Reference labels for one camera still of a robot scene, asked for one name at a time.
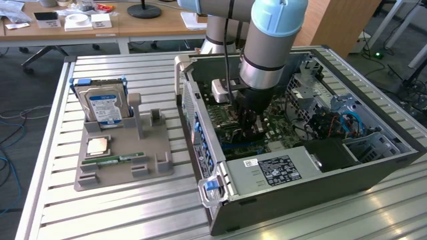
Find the aluminum extrusion table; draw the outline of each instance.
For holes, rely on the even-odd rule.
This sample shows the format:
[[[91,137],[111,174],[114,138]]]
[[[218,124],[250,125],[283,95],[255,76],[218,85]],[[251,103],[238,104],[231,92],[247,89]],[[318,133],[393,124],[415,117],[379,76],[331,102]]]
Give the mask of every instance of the aluminum extrusion table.
[[[427,146],[421,124],[332,51],[318,50]],[[210,235],[174,94],[174,58],[188,53],[83,56],[64,63],[16,239],[426,239],[426,157],[365,192],[226,235]],[[142,114],[151,108],[166,113],[175,173],[78,192],[74,181],[84,113],[68,79],[118,78],[122,74],[130,92],[142,95]],[[338,94],[347,91],[328,73],[324,82]]]

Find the white cable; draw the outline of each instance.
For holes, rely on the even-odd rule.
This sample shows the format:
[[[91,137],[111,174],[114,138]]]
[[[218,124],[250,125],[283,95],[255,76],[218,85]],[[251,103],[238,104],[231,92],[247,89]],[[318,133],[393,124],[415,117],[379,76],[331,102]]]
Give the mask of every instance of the white cable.
[[[103,1],[95,1],[96,3],[99,4],[103,4],[103,3],[116,3],[118,0],[103,0]],[[128,2],[128,3],[140,3],[142,1],[140,0],[122,0],[120,2]],[[172,6],[172,5],[168,5],[166,3],[160,3],[160,2],[155,2],[155,1],[146,1],[146,3],[150,3],[150,4],[156,4],[156,5],[160,5],[160,6],[166,6],[166,7],[170,7],[172,9],[178,9],[178,10],[182,10],[182,11],[187,11],[187,9],[184,8],[180,8],[178,6]]]
[[[40,106],[35,106],[34,108],[30,108],[30,109],[26,109],[24,111],[22,111],[20,113],[19,113],[19,115],[15,115],[15,116],[3,116],[3,115],[0,115],[0,118],[2,119],[16,119],[16,118],[22,118],[22,119],[24,119],[26,117],[24,117],[24,114],[28,114],[31,111],[34,111],[34,110],[39,110],[39,109],[44,109],[44,108],[51,108],[52,107],[52,105],[40,105]],[[50,116],[50,114],[47,114],[47,115],[43,115],[43,116],[35,116],[35,117],[27,117],[27,119],[43,119],[43,118],[46,118],[46,117],[48,117]]]

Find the gray 3d printed holder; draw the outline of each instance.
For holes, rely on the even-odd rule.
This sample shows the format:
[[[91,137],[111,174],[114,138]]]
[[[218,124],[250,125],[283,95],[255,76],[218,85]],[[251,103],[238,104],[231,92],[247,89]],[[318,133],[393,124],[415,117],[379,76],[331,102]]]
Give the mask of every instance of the gray 3d printed holder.
[[[138,93],[131,93],[127,101],[134,116],[123,119],[123,127],[102,129],[96,121],[84,123],[74,183],[76,191],[174,173],[166,117],[159,109],[151,109],[150,115],[140,115],[142,96]],[[103,149],[88,153],[94,140],[96,147]]]

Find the robotic arm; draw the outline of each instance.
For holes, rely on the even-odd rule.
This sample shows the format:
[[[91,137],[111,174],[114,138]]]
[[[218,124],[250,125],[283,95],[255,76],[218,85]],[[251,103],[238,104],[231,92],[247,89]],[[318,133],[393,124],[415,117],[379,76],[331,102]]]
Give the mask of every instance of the robotic arm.
[[[239,90],[236,102],[243,115],[262,116],[302,29],[308,0],[178,0],[178,4],[192,12],[216,16],[215,22],[208,23],[207,40],[220,41],[218,45],[224,41],[222,19],[250,22],[239,72],[246,87]]]

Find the gray floor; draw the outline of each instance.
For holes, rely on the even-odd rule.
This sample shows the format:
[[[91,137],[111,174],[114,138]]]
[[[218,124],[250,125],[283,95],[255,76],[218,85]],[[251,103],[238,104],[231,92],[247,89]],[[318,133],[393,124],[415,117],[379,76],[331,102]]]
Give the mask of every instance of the gray floor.
[[[374,33],[385,16],[374,18],[366,28],[370,34]],[[386,31],[379,41],[377,42],[373,51],[379,51],[383,46],[383,40],[389,36],[390,31]],[[403,77],[410,76],[413,69],[407,67],[411,59],[427,43],[427,36],[422,33],[407,29],[402,38],[394,46],[395,56],[385,55],[382,62],[393,65],[395,70],[402,73]],[[200,40],[191,40],[190,45],[199,47]],[[184,50],[183,41],[162,41],[159,42],[158,52]],[[147,42],[144,45],[136,45],[132,53],[152,52]],[[100,51],[95,51],[91,45],[66,46],[64,50],[75,56],[90,55],[108,55],[119,54],[119,47],[116,44],[100,44]],[[31,53],[35,53],[40,47],[30,47]],[[50,104],[54,100],[58,79],[62,72],[63,56],[56,52],[50,52],[40,60],[38,60],[31,67],[35,69],[35,75],[28,76],[23,73],[20,64],[27,59],[30,54],[19,52],[18,48],[11,48],[8,54],[0,58],[0,112],[14,109],[28,109],[34,106]],[[378,69],[381,65],[375,62],[366,60],[362,56],[350,55],[347,61],[351,65],[366,74],[367,72]],[[427,70],[422,73],[422,79],[427,77]],[[370,75],[370,79],[382,88],[394,90],[391,86],[399,83],[397,76],[389,75],[389,70],[379,71]],[[44,114],[47,111],[38,111],[35,114]],[[40,150],[43,134],[46,130],[47,118],[38,120],[28,120],[26,123],[27,134],[26,137],[10,148],[6,149],[10,159],[14,161],[18,175],[20,179],[23,196],[15,208],[23,208],[26,195],[31,183],[34,167]],[[11,123],[20,123],[22,119],[10,121]],[[15,130],[11,126],[0,124],[0,140],[3,140],[10,133]],[[6,177],[4,171],[0,172],[0,180]],[[18,187],[14,179],[11,178],[7,184],[0,188],[0,209],[10,206],[18,196]],[[0,216],[0,239],[14,239],[20,220],[20,212],[10,212]]]

